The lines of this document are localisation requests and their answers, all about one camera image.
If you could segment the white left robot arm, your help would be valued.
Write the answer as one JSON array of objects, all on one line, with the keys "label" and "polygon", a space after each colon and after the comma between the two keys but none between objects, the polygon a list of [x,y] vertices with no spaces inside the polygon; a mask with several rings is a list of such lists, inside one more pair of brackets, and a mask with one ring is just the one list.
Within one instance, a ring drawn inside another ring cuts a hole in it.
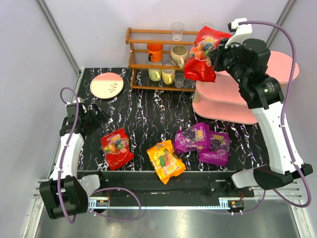
[{"label": "white left robot arm", "polygon": [[55,168],[48,181],[42,182],[39,192],[51,219],[65,215],[86,213],[89,196],[101,183],[99,173],[77,178],[77,165],[85,139],[106,123],[109,116],[96,104],[68,103],[63,119],[60,151]]}]

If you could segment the pink and cream plate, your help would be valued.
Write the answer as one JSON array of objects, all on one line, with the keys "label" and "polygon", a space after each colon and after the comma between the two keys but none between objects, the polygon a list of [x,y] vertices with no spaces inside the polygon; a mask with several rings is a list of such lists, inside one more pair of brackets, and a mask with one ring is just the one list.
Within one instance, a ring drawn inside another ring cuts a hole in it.
[{"label": "pink and cream plate", "polygon": [[91,84],[91,93],[100,99],[111,99],[117,96],[123,89],[124,82],[116,73],[107,72],[96,76]]}]

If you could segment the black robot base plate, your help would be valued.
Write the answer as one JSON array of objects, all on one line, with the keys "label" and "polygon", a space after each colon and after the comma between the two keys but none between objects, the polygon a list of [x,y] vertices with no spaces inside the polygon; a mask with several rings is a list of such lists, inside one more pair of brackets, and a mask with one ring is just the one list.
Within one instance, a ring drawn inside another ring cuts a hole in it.
[{"label": "black robot base plate", "polygon": [[219,197],[254,197],[251,187],[227,190],[226,181],[232,172],[183,172],[164,184],[154,171],[78,171],[78,178],[97,174],[104,178],[107,187],[121,186],[136,193],[198,193]]}]

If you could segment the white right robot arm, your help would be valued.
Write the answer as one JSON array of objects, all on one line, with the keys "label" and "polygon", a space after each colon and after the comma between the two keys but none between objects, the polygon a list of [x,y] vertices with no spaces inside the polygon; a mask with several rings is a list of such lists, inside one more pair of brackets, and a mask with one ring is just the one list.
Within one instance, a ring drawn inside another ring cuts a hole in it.
[{"label": "white right robot arm", "polygon": [[259,39],[230,43],[224,38],[208,57],[215,71],[226,71],[238,83],[239,93],[256,117],[268,151],[267,165],[234,173],[232,185],[270,190],[312,174],[312,165],[303,162],[292,137],[284,137],[283,131],[289,131],[287,119],[281,114],[285,99],[280,83],[266,73],[270,57],[266,43]]}]

